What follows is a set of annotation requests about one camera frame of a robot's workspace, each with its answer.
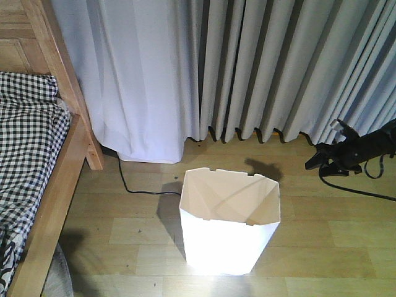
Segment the gray curtain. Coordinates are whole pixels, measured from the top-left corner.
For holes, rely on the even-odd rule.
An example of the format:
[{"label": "gray curtain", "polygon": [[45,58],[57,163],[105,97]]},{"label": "gray curtain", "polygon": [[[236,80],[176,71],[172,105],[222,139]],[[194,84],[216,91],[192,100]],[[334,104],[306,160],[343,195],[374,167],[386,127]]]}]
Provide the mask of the gray curtain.
[{"label": "gray curtain", "polygon": [[395,117],[395,1],[216,0],[191,11],[200,139],[210,126],[225,141],[238,128],[243,139],[278,129],[330,143],[334,119],[366,134]]}]

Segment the gray fabric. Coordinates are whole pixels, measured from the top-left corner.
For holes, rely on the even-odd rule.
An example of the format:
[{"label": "gray fabric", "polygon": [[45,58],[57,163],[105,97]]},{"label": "gray fabric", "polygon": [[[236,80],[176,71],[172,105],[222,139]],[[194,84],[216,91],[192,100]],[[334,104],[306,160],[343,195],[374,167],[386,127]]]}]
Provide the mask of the gray fabric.
[{"label": "gray fabric", "polygon": [[69,268],[59,244],[56,245],[43,292],[45,297],[73,297],[74,295]]}]

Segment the wooden floor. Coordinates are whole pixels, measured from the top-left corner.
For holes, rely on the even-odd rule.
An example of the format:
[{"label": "wooden floor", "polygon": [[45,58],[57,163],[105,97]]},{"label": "wooden floor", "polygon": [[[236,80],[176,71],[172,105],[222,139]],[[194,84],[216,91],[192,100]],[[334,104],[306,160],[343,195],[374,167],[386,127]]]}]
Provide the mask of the wooden floor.
[{"label": "wooden floor", "polygon": [[[115,157],[106,156],[104,171],[85,165],[60,240],[75,296],[396,296],[396,203],[323,185],[317,170],[304,169],[314,151],[303,136],[287,144],[208,137],[187,140],[175,165],[123,163],[129,187],[149,191],[180,191],[184,172],[199,167],[279,181],[282,222],[242,277],[186,264],[178,196],[126,194]],[[396,159],[387,157],[380,180],[329,180],[394,196],[395,177]]]}]

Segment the white curtain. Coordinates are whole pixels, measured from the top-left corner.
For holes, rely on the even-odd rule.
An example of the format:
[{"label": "white curtain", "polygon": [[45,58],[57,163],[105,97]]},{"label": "white curtain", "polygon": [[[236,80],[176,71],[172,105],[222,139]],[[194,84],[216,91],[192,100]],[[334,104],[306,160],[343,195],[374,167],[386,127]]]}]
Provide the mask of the white curtain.
[{"label": "white curtain", "polygon": [[54,0],[93,131],[123,160],[180,161],[197,134],[186,5]]},{"label": "white curtain", "polygon": [[98,140],[177,162],[187,137],[361,135],[396,117],[396,0],[53,0]]}]

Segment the wooden wall panel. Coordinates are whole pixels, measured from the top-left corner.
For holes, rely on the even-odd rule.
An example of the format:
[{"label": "wooden wall panel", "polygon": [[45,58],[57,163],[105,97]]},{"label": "wooden wall panel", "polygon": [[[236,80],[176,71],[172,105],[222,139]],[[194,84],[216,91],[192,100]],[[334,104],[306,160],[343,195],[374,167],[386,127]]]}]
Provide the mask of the wooden wall panel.
[{"label": "wooden wall panel", "polygon": [[18,40],[0,40],[0,71],[32,71]]}]

